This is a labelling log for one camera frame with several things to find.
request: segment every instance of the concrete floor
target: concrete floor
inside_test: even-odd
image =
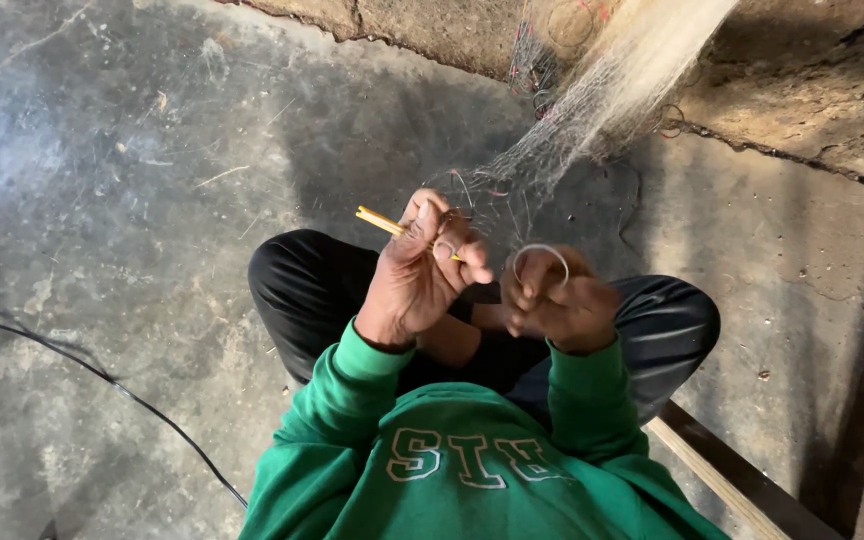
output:
[[[422,180],[486,162],[530,123],[499,82],[245,6],[0,0],[0,310],[89,350],[247,495],[289,400],[246,286],[252,250],[295,227],[378,248],[357,205],[395,215]],[[676,400],[824,508],[864,340],[864,186],[649,137],[572,171],[534,224],[610,278],[709,292],[722,339]],[[0,332],[0,539],[228,538],[242,516],[166,425]]]

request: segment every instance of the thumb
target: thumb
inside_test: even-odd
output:
[[[426,251],[439,233],[442,212],[436,204],[426,200],[418,208],[418,215],[402,234],[393,240],[395,252],[403,259],[415,259]]]

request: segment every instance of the black cable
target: black cable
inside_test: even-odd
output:
[[[127,389],[125,386],[116,382],[115,379],[110,374],[105,373],[104,371],[100,371],[100,370],[92,367],[92,365],[89,362],[82,360],[81,358],[79,358],[75,354],[68,352],[66,350],[62,350],[59,347],[56,347],[55,345],[50,343],[49,339],[47,339],[46,337],[43,337],[42,335],[37,334],[34,331],[31,331],[30,329],[28,329],[24,326],[21,328],[15,328],[15,327],[8,326],[8,325],[0,325],[0,330],[4,330],[6,332],[11,332],[17,336],[21,336],[22,338],[28,338],[28,339],[34,341],[35,343],[38,343],[42,347],[49,349],[50,351],[53,351],[55,353],[59,353],[60,355],[66,357],[66,359],[68,359],[70,361],[76,362],[78,365],[80,365],[81,367],[92,372],[99,379],[105,381],[106,383],[109,383],[110,385],[112,385],[113,387],[118,389],[120,392],[125,394],[126,397],[128,397],[129,399],[132,399],[133,401],[138,403],[138,405],[144,407],[145,409],[150,411],[152,414],[157,416],[162,422],[165,422],[166,424],[168,424],[170,428],[175,430],[175,432],[177,434],[179,434],[183,439],[185,439],[185,442],[189,443],[189,446],[191,446],[192,449],[198,453],[198,456],[201,458],[202,461],[205,462],[205,465],[208,465],[208,468],[211,469],[212,474],[215,475],[215,478],[218,479],[219,482],[222,483],[223,486],[225,486],[225,489],[230,491],[232,493],[232,495],[235,496],[235,499],[238,500],[238,502],[242,505],[242,508],[244,508],[244,509],[249,508],[249,503],[246,502],[246,499],[243,498],[241,495],[239,495],[238,491],[235,491],[235,488],[233,487],[233,485],[230,484],[229,481],[226,480],[226,478],[224,476],[222,476],[222,472],[219,472],[219,470],[215,468],[215,465],[212,464],[212,460],[209,459],[209,456],[206,455],[206,453],[201,448],[199,448],[199,445],[195,444],[195,441],[193,441],[188,435],[186,435],[186,432],[183,431],[183,429],[181,427],[179,427],[178,425],[176,425],[175,422],[170,420],[168,416],[165,416],[164,414],[162,414],[162,412],[160,412],[157,408],[151,406],[148,402],[145,401],[145,399],[138,397],[136,394],[133,394],[132,392],[130,392],[129,389]]]

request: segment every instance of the black pants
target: black pants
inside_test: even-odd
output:
[[[377,261],[375,251],[309,229],[284,232],[255,251],[248,264],[252,299],[285,369],[300,383],[308,383],[319,355],[339,341],[359,312]],[[676,277],[636,276],[611,285],[622,294],[615,328],[644,424],[713,350],[719,312],[708,295]],[[469,295],[456,300],[449,313],[468,323]],[[543,340],[483,331],[479,349],[459,370],[417,352],[399,374],[398,393],[446,381],[474,383],[506,395],[546,423],[548,356]]]

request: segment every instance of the person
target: person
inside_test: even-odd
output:
[[[241,540],[727,538],[640,429],[714,347],[707,295],[609,284],[557,246],[508,260],[476,302],[463,293],[494,274],[467,220],[420,189],[399,223],[381,253],[295,230],[249,264],[307,385],[258,460]]]

